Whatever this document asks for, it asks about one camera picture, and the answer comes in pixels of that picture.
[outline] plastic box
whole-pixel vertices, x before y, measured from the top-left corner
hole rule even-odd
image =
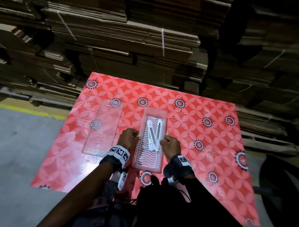
[[[90,132],[82,152],[104,157],[112,147],[120,120],[123,103],[112,103],[103,99],[95,119],[90,124]]]
[[[159,144],[158,151],[150,151],[149,150],[149,133],[147,121],[151,120],[154,132],[157,130],[158,120],[162,120],[161,127],[161,139],[164,139],[165,130],[167,125],[167,112],[160,109],[153,109],[149,107],[144,108],[143,119],[140,127],[140,141],[138,142],[133,158],[132,166],[146,171],[151,171],[154,173],[162,172],[162,160],[163,160],[163,149]]]

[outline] hand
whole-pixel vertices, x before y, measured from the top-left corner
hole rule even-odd
[[[168,158],[169,160],[174,155],[181,154],[181,143],[178,141],[177,138],[165,136],[164,140],[160,141],[160,144],[164,150],[166,158]]]
[[[121,135],[119,136],[117,145],[121,145],[126,148],[128,151],[132,148],[136,147],[136,144],[139,141],[139,132],[136,129],[127,128],[123,130]]]

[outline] table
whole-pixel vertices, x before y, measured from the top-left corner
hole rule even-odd
[[[127,127],[139,130],[145,106],[166,110],[166,133],[181,142],[182,154],[191,161],[200,182],[241,224],[259,226],[234,104],[95,72],[31,186],[69,192],[98,166],[101,157],[83,154],[82,149],[103,99],[123,103],[113,144]],[[150,174],[130,168],[120,193],[136,198],[140,187],[149,184]],[[155,175],[160,181],[164,177]]]

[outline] person's left hand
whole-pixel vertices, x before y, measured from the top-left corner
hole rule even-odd
[[[128,151],[132,148],[136,147],[136,144],[139,141],[139,132],[136,129],[127,128],[123,130],[121,135],[119,136],[117,145],[121,145],[126,148]]]

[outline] concrete floor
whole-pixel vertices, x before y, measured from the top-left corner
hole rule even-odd
[[[30,183],[64,121],[0,108],[0,221],[1,226],[36,226],[65,193],[32,188]],[[246,152],[252,183],[266,156]],[[261,226],[273,226],[255,195]]]

